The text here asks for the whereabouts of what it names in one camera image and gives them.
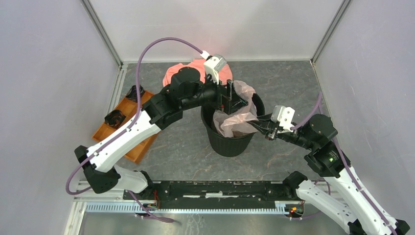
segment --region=gray wall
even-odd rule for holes
[[[137,61],[162,37],[183,38],[227,60],[309,59],[342,0],[91,0],[117,52]],[[145,61],[186,61],[198,54],[163,42]]]
[[[62,234],[73,150],[93,143],[117,66],[77,0],[2,1],[0,18],[0,234]]]
[[[412,230],[414,9],[413,0],[352,1],[317,61],[343,150],[377,200]]]

